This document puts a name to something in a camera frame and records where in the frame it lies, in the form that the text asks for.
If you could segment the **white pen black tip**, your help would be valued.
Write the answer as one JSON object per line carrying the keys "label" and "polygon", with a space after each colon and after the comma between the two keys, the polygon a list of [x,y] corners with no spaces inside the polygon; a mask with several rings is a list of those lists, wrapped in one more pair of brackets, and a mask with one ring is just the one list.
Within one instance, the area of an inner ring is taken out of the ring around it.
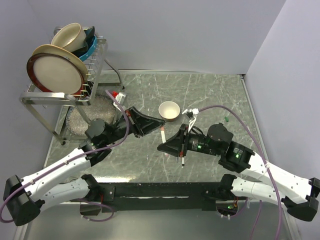
{"label": "white pen black tip", "polygon": [[185,166],[185,157],[181,158],[181,167],[184,168]]}

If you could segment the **white pen pink end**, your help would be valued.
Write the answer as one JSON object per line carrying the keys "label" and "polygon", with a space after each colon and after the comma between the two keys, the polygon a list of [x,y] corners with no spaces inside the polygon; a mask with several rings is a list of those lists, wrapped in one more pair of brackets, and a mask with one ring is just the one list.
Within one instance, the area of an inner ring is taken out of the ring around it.
{"label": "white pen pink end", "polygon": [[166,135],[165,135],[165,128],[163,126],[160,128],[160,133],[161,133],[162,143],[164,144],[166,142]]}

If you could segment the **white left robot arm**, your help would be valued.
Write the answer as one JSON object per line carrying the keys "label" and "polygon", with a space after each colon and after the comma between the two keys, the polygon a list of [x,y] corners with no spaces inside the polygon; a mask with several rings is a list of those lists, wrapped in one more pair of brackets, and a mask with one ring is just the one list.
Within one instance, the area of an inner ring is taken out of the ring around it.
{"label": "white left robot arm", "polygon": [[73,183],[63,181],[103,161],[128,135],[144,137],[164,125],[163,119],[147,116],[134,106],[124,110],[115,124],[93,119],[85,131],[86,140],[65,157],[31,175],[8,178],[0,208],[7,208],[12,217],[10,221],[23,226],[60,203],[95,200],[101,190],[92,175],[85,174]]}

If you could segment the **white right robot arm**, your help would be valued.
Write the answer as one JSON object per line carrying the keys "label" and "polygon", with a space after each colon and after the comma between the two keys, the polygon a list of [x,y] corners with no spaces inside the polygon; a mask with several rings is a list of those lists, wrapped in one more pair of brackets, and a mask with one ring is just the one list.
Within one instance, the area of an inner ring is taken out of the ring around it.
{"label": "white right robot arm", "polygon": [[294,218],[311,222],[318,212],[320,181],[299,177],[282,168],[264,162],[253,150],[233,141],[233,134],[222,123],[213,124],[207,134],[189,130],[182,124],[178,132],[161,143],[157,150],[184,158],[188,151],[219,157],[223,168],[254,178],[249,181],[225,174],[218,193],[224,199],[247,197],[280,205]]}

